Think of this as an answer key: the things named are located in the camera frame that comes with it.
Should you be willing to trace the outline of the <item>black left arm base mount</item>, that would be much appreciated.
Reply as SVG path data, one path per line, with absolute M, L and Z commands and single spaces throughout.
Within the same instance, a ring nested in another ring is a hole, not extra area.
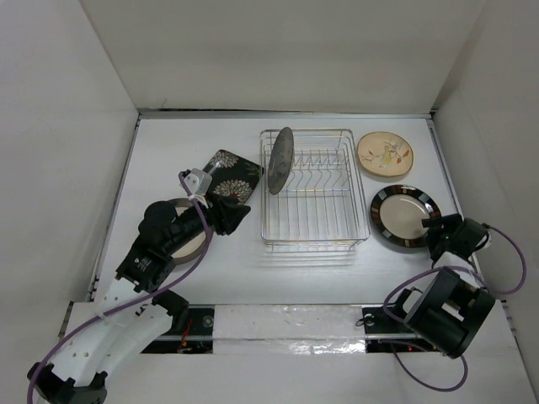
M 151 342 L 145 354 L 211 354 L 213 351 L 214 306 L 191 306 L 171 290 L 152 299 L 165 309 L 170 328 Z

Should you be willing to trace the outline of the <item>grey reindeer round plate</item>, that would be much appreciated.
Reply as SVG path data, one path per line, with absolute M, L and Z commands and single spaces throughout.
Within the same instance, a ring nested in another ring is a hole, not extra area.
M 268 190 L 278 194 L 289 178 L 294 162 L 294 135 L 290 127 L 284 127 L 276 137 L 268 166 Z

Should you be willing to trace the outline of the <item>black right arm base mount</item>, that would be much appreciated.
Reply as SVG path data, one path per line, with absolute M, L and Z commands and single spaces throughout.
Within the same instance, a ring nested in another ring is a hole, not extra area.
M 416 333 L 396 322 L 383 310 L 382 305 L 361 308 L 355 326 L 362 328 L 368 354 L 396 354 L 436 352 L 437 349 Z

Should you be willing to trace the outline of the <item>cream plate black glossy rim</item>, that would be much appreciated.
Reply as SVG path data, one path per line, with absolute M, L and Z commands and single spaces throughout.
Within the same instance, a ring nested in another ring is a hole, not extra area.
M 405 248 L 426 246 L 424 220 L 441 217 L 436 202 L 421 189 L 390 185 L 380 189 L 370 203 L 374 229 L 388 242 Z

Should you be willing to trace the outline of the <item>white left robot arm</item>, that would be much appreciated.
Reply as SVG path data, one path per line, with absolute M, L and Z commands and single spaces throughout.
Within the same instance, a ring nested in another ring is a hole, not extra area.
M 172 290 L 185 277 L 166 281 L 176 266 L 173 254 L 200 234 L 204 247 L 213 235 L 232 234 L 251 210 L 215 194 L 190 204 L 182 214 L 170 201 L 147 207 L 97 313 L 30 368 L 28 403 L 35 395 L 49 403 L 102 403 L 113 370 L 159 335 L 185 329 L 189 302 Z

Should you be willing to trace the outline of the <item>beige leaf pattern plate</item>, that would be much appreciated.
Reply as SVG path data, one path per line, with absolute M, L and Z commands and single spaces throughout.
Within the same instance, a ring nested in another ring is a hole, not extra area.
M 401 136 L 388 131 L 363 135 L 357 146 L 360 166 L 368 173 L 396 178 L 408 174 L 414 166 L 414 151 Z

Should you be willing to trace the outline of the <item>black floral square plate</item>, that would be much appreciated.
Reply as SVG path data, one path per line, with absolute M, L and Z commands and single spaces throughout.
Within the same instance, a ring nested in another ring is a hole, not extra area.
M 248 202 L 264 174 L 260 165 L 223 149 L 212 156 L 203 171 L 211 176 L 209 193 L 234 198 L 240 205 Z

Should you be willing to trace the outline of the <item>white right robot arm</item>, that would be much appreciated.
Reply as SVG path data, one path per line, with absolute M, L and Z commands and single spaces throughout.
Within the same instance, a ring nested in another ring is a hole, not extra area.
M 458 258 L 469 264 L 474 252 L 486 243 L 488 230 L 478 222 L 458 214 L 423 219 L 425 241 L 435 277 L 418 300 L 404 301 L 389 310 L 389 321 L 399 331 L 412 330 L 444 355 L 463 355 L 494 307 L 486 289 L 461 277 L 472 269 L 457 270 L 443 264 L 443 257 Z

